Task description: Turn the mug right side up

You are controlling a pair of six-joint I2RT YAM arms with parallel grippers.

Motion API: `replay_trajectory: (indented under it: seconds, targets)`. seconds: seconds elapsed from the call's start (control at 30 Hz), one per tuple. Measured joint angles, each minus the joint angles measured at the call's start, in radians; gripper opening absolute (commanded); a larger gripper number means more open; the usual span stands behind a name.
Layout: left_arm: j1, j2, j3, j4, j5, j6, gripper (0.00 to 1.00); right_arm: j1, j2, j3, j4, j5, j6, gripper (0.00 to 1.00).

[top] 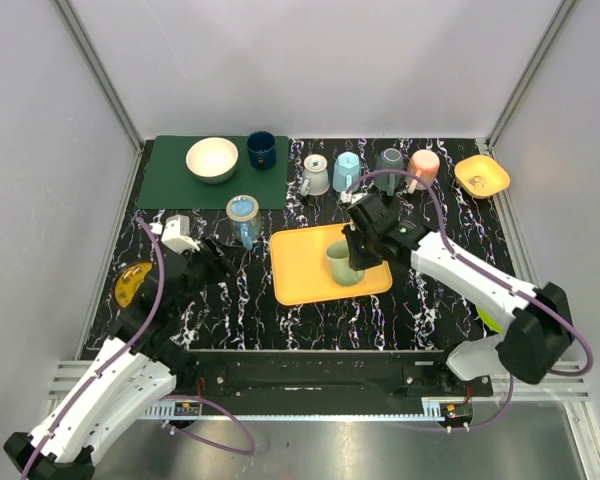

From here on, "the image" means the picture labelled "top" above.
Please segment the pale green mug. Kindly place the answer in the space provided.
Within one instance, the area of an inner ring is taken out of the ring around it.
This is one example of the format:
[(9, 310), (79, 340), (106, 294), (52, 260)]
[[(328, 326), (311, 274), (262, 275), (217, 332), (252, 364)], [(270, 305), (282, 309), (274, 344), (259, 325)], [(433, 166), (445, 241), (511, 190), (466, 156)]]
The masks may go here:
[(364, 278), (363, 271), (354, 270), (349, 265), (349, 248), (345, 239), (331, 244), (326, 249), (326, 259), (330, 275), (338, 285), (353, 286)]

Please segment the orange-inside blue floral mug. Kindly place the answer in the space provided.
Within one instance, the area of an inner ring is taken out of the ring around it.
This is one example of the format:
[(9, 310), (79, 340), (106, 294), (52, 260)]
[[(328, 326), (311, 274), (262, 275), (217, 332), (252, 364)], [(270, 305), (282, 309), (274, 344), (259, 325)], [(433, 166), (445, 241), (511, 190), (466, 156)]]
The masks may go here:
[(258, 201), (251, 195), (237, 195), (226, 205), (235, 238), (247, 250), (252, 250), (261, 234)]

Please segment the light blue faceted mug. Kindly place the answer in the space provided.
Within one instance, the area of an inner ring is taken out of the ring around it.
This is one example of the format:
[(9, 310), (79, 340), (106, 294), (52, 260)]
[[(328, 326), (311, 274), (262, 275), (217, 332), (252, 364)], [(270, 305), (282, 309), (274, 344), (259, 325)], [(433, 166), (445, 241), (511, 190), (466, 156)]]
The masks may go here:
[(332, 186), (337, 193), (346, 191), (360, 176), (360, 158), (356, 153), (344, 152), (337, 156)]

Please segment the grey-blue faceted mug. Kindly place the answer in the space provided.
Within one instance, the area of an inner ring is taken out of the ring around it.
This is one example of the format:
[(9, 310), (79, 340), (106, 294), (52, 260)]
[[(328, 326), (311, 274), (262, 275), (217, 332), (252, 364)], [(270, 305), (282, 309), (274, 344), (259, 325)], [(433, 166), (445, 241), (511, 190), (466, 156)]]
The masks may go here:
[[(379, 172), (380, 170), (398, 170), (402, 171), (404, 169), (404, 157), (400, 150), (396, 148), (387, 148), (384, 149), (378, 156), (376, 162), (375, 171)], [(389, 173), (378, 173), (374, 178), (375, 187), (384, 192), (387, 196), (392, 197), (395, 195), (396, 190), (400, 186), (401, 175), (396, 175), (393, 172)]]

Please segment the pale blue-grey mug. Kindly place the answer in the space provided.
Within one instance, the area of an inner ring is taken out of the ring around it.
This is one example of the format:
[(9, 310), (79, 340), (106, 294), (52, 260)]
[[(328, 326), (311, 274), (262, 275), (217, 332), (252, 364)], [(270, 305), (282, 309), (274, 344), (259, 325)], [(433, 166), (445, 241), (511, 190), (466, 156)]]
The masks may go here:
[(329, 190), (327, 159), (320, 154), (311, 154), (304, 160), (304, 171), (300, 184), (300, 195), (320, 196)]

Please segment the pink mug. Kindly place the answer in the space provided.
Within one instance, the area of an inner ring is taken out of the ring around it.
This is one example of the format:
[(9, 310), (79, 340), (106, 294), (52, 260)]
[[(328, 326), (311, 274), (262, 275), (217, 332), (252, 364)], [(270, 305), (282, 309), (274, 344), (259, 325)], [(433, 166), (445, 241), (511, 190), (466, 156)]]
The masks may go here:
[(435, 182), (439, 167), (438, 155), (431, 150), (421, 149), (411, 156), (407, 172), (418, 176), (427, 186), (431, 187)]

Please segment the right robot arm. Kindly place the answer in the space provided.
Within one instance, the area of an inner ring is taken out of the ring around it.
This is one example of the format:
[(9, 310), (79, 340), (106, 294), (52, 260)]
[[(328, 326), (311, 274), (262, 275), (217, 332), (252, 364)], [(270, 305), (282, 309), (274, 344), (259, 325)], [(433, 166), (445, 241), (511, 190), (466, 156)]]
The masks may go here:
[(349, 265), (367, 270), (384, 262), (427, 275), (454, 290), (495, 320), (501, 332), (448, 349), (434, 384), (456, 396), (478, 377), (511, 374), (539, 384), (573, 342), (565, 292), (553, 283), (539, 288), (518, 280), (447, 240), (430, 226), (410, 227), (375, 195), (347, 209), (343, 227)]

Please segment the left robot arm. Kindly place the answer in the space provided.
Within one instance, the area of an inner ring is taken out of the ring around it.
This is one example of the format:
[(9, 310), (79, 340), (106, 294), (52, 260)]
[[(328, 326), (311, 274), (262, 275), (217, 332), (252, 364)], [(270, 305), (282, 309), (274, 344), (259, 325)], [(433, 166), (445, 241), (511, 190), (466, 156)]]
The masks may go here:
[(90, 479), (100, 456), (148, 407), (196, 389), (195, 354), (173, 341), (180, 315), (207, 286), (235, 275), (237, 246), (169, 241), (114, 282), (117, 322), (96, 359), (56, 409), (4, 451), (24, 479)]

